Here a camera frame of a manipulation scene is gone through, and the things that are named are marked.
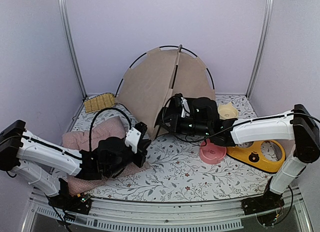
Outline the beige fabric pet tent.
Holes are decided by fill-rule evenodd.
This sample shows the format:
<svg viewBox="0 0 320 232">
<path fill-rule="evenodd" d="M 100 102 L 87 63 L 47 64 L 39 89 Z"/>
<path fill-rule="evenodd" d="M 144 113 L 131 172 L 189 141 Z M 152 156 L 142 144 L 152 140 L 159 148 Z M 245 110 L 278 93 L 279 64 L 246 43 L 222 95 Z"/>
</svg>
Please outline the beige fabric pet tent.
<svg viewBox="0 0 320 232">
<path fill-rule="evenodd" d="M 204 62 L 181 46 L 154 48 L 136 59 L 124 74 L 115 96 L 140 122 L 151 140 L 165 134 L 156 124 L 166 101 L 181 93 L 187 98 L 216 98 L 215 86 Z"/>
</svg>

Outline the black tent pole one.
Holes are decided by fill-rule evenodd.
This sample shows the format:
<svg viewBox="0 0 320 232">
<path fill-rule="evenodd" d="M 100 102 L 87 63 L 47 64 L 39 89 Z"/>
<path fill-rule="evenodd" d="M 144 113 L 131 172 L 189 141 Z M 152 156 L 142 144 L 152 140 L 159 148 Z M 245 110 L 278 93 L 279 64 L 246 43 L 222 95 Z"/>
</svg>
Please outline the black tent pole one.
<svg viewBox="0 0 320 232">
<path fill-rule="evenodd" d="M 170 99 L 170 97 L 173 94 L 173 88 L 174 88 L 174 84 L 175 84 L 175 80 L 176 80 L 176 76 L 177 76 L 177 71 L 178 71 L 178 66 L 179 66 L 179 60 L 180 60 L 180 56 L 181 56 L 181 49 L 183 48 L 182 44 L 180 44 L 177 47 L 177 54 L 176 54 L 176 58 L 175 58 L 175 62 L 174 62 L 174 67 L 173 67 L 173 72 L 170 78 L 170 82 L 169 82 L 169 86 L 168 86 L 168 91 L 166 93 L 165 99 L 163 104 L 160 107 L 160 111 L 159 114 L 157 115 L 156 121 L 155 121 L 155 126 L 154 126 L 154 132 L 152 133 L 152 139 L 155 140 L 159 134 L 159 132 L 161 131 L 161 123 L 158 124 L 159 122 L 159 117 L 161 117 L 161 112 L 164 111 L 164 108 L 166 108 L 166 102 Z"/>
</svg>

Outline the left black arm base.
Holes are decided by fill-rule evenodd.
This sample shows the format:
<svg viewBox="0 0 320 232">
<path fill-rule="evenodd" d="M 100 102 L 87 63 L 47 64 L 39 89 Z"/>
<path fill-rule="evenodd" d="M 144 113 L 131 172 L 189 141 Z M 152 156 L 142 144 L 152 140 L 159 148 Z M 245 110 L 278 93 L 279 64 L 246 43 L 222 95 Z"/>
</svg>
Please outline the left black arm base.
<svg viewBox="0 0 320 232">
<path fill-rule="evenodd" d="M 86 202 L 82 203 L 77 195 L 70 195 L 68 183 L 59 178 L 59 190 L 58 194 L 55 196 L 47 196 L 48 204 L 54 209 L 58 218 L 61 220 L 63 225 L 69 229 L 69 221 L 74 221 L 76 217 L 74 215 L 70 215 L 69 212 L 80 213 L 84 215 L 88 215 L 92 206 L 91 198 Z"/>
</svg>

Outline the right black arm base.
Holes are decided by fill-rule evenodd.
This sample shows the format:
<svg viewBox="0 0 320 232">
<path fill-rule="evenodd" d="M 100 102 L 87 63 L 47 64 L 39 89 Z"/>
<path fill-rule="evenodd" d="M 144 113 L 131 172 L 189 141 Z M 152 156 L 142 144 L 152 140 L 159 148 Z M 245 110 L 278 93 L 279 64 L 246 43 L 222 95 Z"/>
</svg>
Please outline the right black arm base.
<svg viewBox="0 0 320 232">
<path fill-rule="evenodd" d="M 262 195 L 248 197 L 241 201 L 241 208 L 243 209 L 245 215 L 265 212 L 276 208 L 280 208 L 280 210 L 282 210 L 285 204 L 282 195 L 275 194 L 270 191 L 270 183 L 272 179 L 273 177 L 268 180 Z M 279 216 L 280 212 L 272 212 L 265 215 L 259 215 L 257 220 L 260 225 L 269 227 L 275 225 Z"/>
</svg>

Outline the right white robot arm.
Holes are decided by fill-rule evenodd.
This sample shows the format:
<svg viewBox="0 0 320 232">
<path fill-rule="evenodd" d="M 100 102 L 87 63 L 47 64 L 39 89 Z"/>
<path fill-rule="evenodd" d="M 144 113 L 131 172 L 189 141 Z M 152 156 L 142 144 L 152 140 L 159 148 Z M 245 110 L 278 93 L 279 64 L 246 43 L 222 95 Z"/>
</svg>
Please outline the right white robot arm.
<svg viewBox="0 0 320 232">
<path fill-rule="evenodd" d="M 270 179 L 267 192 L 258 200 L 263 210 L 275 205 L 278 195 L 309 163 L 320 157 L 319 120 L 312 117 L 302 104 L 272 116 L 222 120 L 214 100 L 207 97 L 184 98 L 182 94 L 176 94 L 160 110 L 157 122 L 176 137 L 199 136 L 197 142 L 209 140 L 222 147 L 263 140 L 293 140 L 294 151 Z"/>
</svg>

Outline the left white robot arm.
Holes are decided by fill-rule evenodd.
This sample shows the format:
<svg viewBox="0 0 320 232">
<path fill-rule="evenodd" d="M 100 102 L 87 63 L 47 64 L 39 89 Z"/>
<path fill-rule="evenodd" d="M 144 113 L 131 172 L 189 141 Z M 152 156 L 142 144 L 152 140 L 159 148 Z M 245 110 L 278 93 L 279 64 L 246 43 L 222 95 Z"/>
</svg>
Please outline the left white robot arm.
<svg viewBox="0 0 320 232">
<path fill-rule="evenodd" d="M 0 133 L 0 168 L 10 171 L 23 160 L 63 170 L 82 180 L 116 177 L 129 165 L 141 168 L 151 140 L 144 139 L 147 126 L 140 122 L 130 127 L 124 138 L 110 136 L 93 147 L 93 128 L 88 132 L 88 150 L 64 148 L 45 141 L 25 129 L 17 120 Z"/>
</svg>

